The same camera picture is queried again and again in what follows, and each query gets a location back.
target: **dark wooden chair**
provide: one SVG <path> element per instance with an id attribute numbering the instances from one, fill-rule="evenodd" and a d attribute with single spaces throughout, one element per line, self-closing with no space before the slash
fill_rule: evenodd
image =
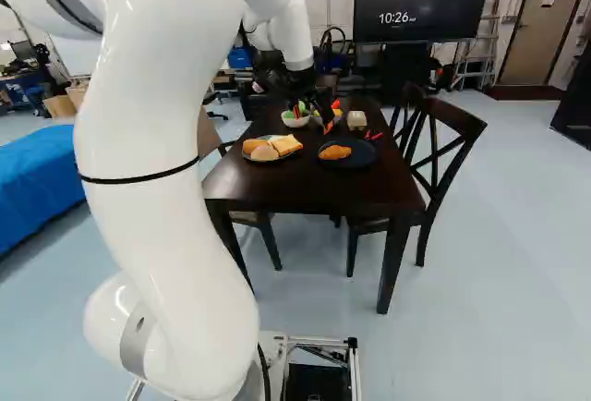
<path id="1" fill-rule="evenodd" d="M 403 117 L 402 128 L 397 133 L 394 133 L 401 115 Z M 438 121 L 459 135 L 441 148 L 438 145 Z M 427 122 L 430 155 L 415 161 L 416 146 Z M 411 167 L 413 176 L 430 198 L 427 209 L 418 214 L 414 221 L 414 225 L 420 225 L 421 227 L 416 250 L 416 265 L 419 267 L 425 265 L 428 236 L 437 216 L 437 211 L 465 158 L 486 126 L 487 124 L 484 121 L 450 103 L 435 98 L 426 98 L 425 93 L 417 86 L 407 84 L 404 88 L 403 99 L 394 111 L 390 128 L 394 133 L 396 144 L 404 155 L 404 159 Z M 458 147 L 459 150 L 440 176 L 439 159 Z M 431 171 L 427 178 L 419 172 L 419 169 L 428 164 L 431 166 Z M 384 215 L 375 218 L 347 217 L 347 222 L 349 224 L 347 276 L 351 277 L 355 268 L 359 237 L 370 233 L 387 231 L 388 218 L 384 217 Z"/>
<path id="2" fill-rule="evenodd" d="M 200 159 L 215 151 L 219 152 L 221 156 L 225 156 L 227 147 L 233 144 L 234 142 L 222 142 L 208 115 L 199 113 L 198 151 Z M 281 271 L 283 266 L 271 226 L 271 216 L 266 212 L 230 212 L 230 218 L 234 223 L 255 227 L 261 232 L 273 267 L 276 271 Z"/>

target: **door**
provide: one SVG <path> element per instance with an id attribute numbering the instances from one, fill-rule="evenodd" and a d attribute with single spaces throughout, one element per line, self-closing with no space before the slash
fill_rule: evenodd
<path id="1" fill-rule="evenodd" d="M 576 4 L 577 0 L 525 0 L 499 84 L 546 83 Z"/>

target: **white bowl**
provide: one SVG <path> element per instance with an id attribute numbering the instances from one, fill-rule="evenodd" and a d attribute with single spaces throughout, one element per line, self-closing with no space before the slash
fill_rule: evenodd
<path id="1" fill-rule="evenodd" d="M 307 126 L 308 122 L 310 122 L 309 115 L 304 116 L 304 117 L 299 117 L 299 118 L 285 117 L 285 115 L 287 115 L 288 113 L 291 113 L 291 112 L 285 111 L 285 112 L 281 113 L 281 119 L 286 127 L 301 128 L 301 127 Z"/>

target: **blue bin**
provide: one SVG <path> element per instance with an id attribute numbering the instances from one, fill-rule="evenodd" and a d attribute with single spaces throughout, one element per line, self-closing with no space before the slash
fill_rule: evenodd
<path id="1" fill-rule="evenodd" d="M 252 67 L 247 51 L 242 48 L 233 48 L 228 55 L 228 65 L 230 68 L 240 69 Z"/>

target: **white plate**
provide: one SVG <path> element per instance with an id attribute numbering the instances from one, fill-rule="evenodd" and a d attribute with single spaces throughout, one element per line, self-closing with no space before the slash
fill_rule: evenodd
<path id="1" fill-rule="evenodd" d="M 267 136 L 261 136 L 259 138 L 254 138 L 254 139 L 255 140 L 277 140 L 279 138 L 284 138 L 284 137 L 285 137 L 285 135 L 267 135 Z M 250 162 L 253 162 L 253 163 L 260 163 L 260 164 L 263 164 L 263 163 L 275 163 L 275 162 L 280 161 L 282 159 L 288 158 L 292 154 L 297 153 L 297 152 L 298 151 L 287 153 L 285 156 L 279 156 L 279 158 L 273 159 L 272 161 L 256 161 L 256 160 L 252 159 L 249 154 L 246 154 L 244 152 L 242 152 L 242 157 L 244 159 L 248 159 Z"/>

